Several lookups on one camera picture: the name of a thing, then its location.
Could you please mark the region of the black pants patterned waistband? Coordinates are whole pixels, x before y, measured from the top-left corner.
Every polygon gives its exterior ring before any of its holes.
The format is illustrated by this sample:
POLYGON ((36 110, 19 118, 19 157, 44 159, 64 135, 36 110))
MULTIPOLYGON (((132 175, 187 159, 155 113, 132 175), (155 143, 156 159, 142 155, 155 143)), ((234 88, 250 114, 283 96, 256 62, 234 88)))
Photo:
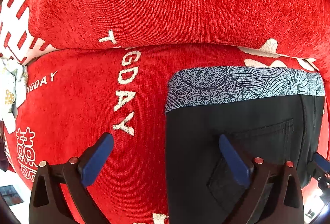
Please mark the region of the black pants patterned waistband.
POLYGON ((216 66, 168 83, 166 181, 170 223, 303 223, 302 189, 317 152, 325 90, 318 73, 216 66), (239 185, 220 149, 226 135, 254 171, 239 185))

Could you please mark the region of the red wedding blanket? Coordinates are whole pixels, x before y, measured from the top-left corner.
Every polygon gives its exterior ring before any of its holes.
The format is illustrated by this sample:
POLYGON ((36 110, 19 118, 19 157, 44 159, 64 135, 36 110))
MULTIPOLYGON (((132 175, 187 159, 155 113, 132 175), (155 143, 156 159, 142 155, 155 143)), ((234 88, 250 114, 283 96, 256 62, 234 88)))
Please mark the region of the red wedding blanket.
MULTIPOLYGON (((329 0, 1 0, 1 58, 27 67, 16 130, 1 121, 1 169, 31 191, 29 223, 170 223, 168 83, 181 70, 292 68, 325 90, 317 152, 329 161, 329 0), (89 187, 79 158, 114 147, 89 187)), ((306 208, 304 222, 329 223, 306 208)))

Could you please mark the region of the light blue patterned cloth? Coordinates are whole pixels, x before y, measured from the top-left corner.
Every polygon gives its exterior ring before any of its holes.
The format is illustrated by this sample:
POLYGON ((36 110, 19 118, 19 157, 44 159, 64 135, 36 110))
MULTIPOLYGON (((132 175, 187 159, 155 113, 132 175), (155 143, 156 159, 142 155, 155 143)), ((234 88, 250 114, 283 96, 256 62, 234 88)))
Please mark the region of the light blue patterned cloth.
POLYGON ((18 107, 26 100, 27 81, 26 66, 1 58, 1 121, 8 133, 16 130, 18 107))

